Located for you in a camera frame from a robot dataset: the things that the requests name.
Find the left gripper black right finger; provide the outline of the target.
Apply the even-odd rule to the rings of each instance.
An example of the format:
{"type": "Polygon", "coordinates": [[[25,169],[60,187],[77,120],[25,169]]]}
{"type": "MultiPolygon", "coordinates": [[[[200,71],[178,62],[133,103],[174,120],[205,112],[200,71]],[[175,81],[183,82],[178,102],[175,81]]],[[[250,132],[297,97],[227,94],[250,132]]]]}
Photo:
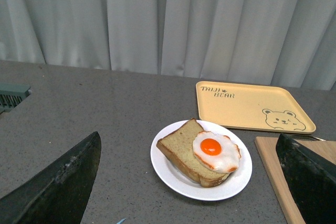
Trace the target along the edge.
{"type": "Polygon", "coordinates": [[[276,153],[304,221],[335,223],[335,164],[286,134],[280,134],[276,153]]]}

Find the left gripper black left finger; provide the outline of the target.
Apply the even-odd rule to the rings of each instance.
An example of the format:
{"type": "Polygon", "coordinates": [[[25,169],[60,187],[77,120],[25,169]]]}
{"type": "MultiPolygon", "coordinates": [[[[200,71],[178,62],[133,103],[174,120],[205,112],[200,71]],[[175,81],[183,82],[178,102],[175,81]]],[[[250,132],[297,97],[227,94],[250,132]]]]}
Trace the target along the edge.
{"type": "Polygon", "coordinates": [[[101,138],[93,132],[1,198],[1,223],[81,223],[100,156],[101,138]]]}

